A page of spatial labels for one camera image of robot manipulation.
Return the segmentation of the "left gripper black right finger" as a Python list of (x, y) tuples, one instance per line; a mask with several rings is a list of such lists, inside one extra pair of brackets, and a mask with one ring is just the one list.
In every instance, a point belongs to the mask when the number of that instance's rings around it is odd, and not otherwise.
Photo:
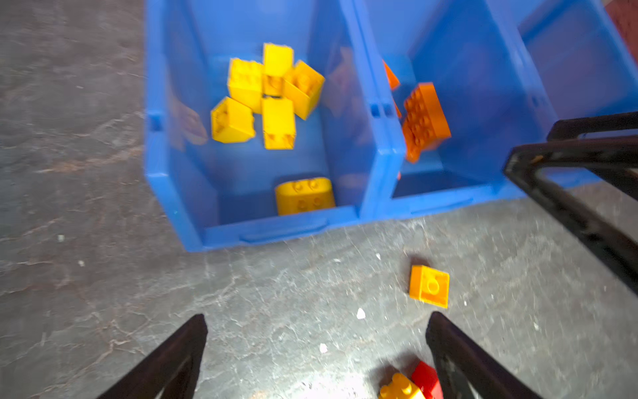
[(441, 312), (425, 333), (444, 398), (538, 398)]

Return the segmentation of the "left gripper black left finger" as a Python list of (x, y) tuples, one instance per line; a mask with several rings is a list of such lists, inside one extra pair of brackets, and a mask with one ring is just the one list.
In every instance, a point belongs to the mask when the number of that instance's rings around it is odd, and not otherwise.
[(204, 315), (194, 315), (100, 397), (192, 398), (207, 334)]

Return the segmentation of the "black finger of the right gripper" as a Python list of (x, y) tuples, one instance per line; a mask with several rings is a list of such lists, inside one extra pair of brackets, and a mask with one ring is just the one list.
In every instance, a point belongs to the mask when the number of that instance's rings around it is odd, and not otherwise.
[(627, 131), (637, 128), (637, 112), (618, 113), (557, 121), (547, 136), (547, 141), (567, 141), (579, 136), (608, 131)]
[(543, 177), (545, 168), (584, 168), (637, 199), (637, 137), (553, 141), (515, 147), (503, 174), (581, 241), (633, 293), (637, 242)]

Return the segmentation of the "red lego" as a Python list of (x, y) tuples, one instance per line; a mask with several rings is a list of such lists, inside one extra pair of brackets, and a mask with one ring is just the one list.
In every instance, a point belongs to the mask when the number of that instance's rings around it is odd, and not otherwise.
[(410, 376), (413, 384), (422, 392), (425, 399), (443, 399), (443, 392), (436, 370), (420, 361)]

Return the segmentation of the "small orange yellow lego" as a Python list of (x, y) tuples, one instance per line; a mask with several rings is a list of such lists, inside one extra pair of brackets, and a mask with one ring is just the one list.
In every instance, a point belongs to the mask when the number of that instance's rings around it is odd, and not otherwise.
[(448, 309), (450, 275), (424, 265), (414, 265), (410, 272), (409, 296), (411, 299)]

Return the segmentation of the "yellow lego long slanted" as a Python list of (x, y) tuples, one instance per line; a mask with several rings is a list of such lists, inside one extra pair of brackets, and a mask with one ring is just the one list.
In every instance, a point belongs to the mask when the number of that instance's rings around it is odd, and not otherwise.
[(336, 207), (332, 183), (325, 177), (282, 183), (275, 196), (280, 216)]

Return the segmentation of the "blue three-compartment bin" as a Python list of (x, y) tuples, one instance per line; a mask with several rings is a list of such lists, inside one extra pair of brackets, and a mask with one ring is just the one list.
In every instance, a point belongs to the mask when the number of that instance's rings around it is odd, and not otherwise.
[[(264, 43), (325, 77), (293, 150), (211, 136), (230, 60)], [(511, 149), (637, 108), (636, 63), (598, 1), (149, 1), (146, 68), (146, 177), (192, 252), (517, 198)], [(412, 164), (404, 101), (427, 82), (451, 137)], [(317, 177), (336, 207), (280, 216), (275, 188)]]

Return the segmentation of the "yellow lego top small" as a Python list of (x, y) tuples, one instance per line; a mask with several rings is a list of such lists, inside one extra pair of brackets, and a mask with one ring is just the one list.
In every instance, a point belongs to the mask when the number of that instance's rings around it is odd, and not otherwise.
[(264, 43), (263, 87), (265, 96), (282, 96), (284, 78), (293, 67), (294, 51), (291, 47)]

